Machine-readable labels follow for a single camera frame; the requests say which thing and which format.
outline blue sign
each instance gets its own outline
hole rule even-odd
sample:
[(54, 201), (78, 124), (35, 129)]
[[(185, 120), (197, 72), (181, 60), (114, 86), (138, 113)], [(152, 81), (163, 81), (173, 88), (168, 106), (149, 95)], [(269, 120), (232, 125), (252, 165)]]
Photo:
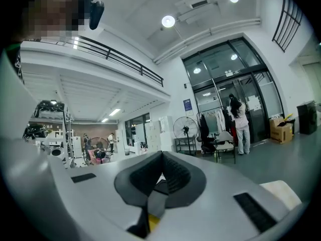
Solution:
[(192, 103), (190, 99), (184, 100), (185, 111), (192, 110)]

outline light blue jeans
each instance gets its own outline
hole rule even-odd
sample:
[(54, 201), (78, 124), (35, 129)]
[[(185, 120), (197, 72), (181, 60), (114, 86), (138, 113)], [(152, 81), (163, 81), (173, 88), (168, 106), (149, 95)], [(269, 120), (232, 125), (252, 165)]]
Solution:
[[(244, 152), (248, 154), (250, 152), (250, 129), (249, 125), (246, 125), (242, 128), (236, 129), (237, 138), (239, 140), (239, 154)], [(245, 137), (245, 147), (243, 151), (243, 135)]]

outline glass door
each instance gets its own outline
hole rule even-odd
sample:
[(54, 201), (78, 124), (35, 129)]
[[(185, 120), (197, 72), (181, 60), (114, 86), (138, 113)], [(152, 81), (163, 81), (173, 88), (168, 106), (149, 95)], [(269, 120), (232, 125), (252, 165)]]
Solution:
[(251, 142), (268, 138), (266, 115), (262, 98), (251, 75), (246, 75), (216, 84), (223, 107), (230, 106), (229, 94), (246, 104), (246, 117), (249, 121)]

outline black metal railing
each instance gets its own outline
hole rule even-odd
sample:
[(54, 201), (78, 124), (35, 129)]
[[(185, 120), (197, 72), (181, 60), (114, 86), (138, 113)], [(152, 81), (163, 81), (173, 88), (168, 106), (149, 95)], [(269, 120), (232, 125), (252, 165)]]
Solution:
[(142, 65), (141, 63), (137, 62), (136, 60), (130, 58), (129, 56), (113, 49), (109, 46), (101, 44), (95, 40), (79, 36), (75, 38), (65, 38), (57, 40), (48, 40), (48, 39), (29, 39), (28, 41), (34, 42), (42, 42), (42, 43), (49, 43), (54, 45), (66, 46), (73, 49), (77, 49), (79, 51), (89, 53), (92, 55), (99, 56), (106, 60), (119, 63), (129, 70), (138, 73), (139, 75), (146, 77), (153, 82), (157, 83), (158, 85), (163, 85), (163, 78), (154, 73), (152, 70), (148, 69), (146, 66)]
[(293, 0), (283, 0), (280, 20), (272, 38), (272, 41), (275, 41), (283, 52), (285, 52), (301, 25), (302, 16), (302, 11)]

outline woman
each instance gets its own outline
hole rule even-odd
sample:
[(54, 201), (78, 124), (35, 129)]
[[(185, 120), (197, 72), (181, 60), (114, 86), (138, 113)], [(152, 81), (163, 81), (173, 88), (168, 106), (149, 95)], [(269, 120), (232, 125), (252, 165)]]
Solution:
[[(239, 155), (250, 153), (250, 130), (249, 121), (245, 115), (245, 104), (240, 102), (233, 94), (229, 95), (231, 101), (231, 113), (235, 118), (235, 128), (239, 140)], [(243, 135), (245, 137), (245, 147), (243, 151)]]
[(84, 145), (85, 145), (86, 158), (87, 158), (88, 161), (90, 161), (90, 155), (89, 155), (88, 150), (90, 150), (91, 141), (90, 141), (90, 139), (89, 139), (87, 134), (84, 134)]

